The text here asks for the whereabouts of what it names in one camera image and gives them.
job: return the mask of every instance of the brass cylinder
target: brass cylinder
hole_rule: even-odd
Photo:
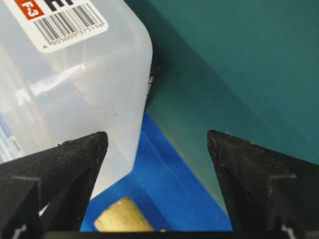
[[[147,219],[130,198],[122,198],[95,221],[100,232],[153,232]]]

